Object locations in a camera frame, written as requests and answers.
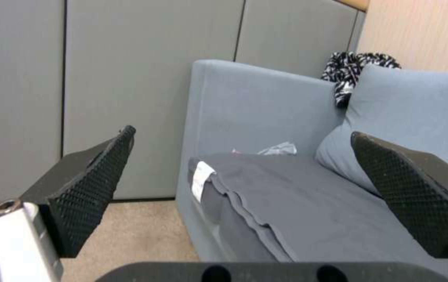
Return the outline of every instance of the fabric tag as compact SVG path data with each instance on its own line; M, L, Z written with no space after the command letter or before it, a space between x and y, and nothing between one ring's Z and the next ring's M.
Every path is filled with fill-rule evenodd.
M206 179L208 179L212 173L215 173L215 170L205 162L199 162L196 166L191 190L199 203L201 203L201 195L203 195L203 186Z

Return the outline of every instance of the gray sofa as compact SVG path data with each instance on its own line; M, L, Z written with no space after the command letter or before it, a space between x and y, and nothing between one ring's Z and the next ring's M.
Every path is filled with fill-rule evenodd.
M448 259L430 257L381 198L314 160L344 118L332 91L330 82L244 64L193 64L176 200L200 259L400 261L448 275ZM284 141L297 156L247 155ZM218 172L201 203L190 188L198 161ZM261 190L240 188L247 177Z

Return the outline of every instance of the textured gripper pad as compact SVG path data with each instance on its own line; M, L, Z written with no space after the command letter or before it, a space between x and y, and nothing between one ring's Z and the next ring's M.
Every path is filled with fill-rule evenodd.
M423 164L445 176L448 164L432 154L360 132L353 132L351 146L358 163L408 232L433 257L448 258L448 187L421 168Z
M21 196L38 204L60 257L75 257L100 223L133 147L135 129L66 155Z

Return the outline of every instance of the black and white patterned cloth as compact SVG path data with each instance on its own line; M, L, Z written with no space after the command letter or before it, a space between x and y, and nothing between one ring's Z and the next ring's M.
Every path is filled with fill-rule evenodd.
M392 56L381 53L335 52L330 56L321 79L335 82L335 106L345 108L353 88L358 83L363 67L367 64L386 68L401 69L400 64Z

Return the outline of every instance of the beige carpet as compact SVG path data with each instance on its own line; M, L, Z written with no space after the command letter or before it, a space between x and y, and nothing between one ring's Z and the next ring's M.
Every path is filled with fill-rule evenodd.
M175 201L110 204L77 258L62 259L62 281L93 281L138 261L197 261Z

